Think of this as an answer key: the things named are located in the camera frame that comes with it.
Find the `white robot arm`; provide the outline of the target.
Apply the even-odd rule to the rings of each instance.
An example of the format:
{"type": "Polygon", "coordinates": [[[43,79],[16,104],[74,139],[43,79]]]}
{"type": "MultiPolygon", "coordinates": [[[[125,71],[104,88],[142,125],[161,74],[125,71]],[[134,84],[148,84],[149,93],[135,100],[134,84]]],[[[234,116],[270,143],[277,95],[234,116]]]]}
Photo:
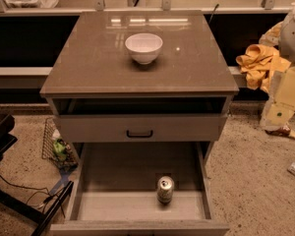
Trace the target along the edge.
{"type": "Polygon", "coordinates": [[[283,128],[295,114],[295,3],[282,23],[278,47],[291,65],[285,72],[275,72],[271,79],[261,119],[262,128],[268,132],[283,128]]]}

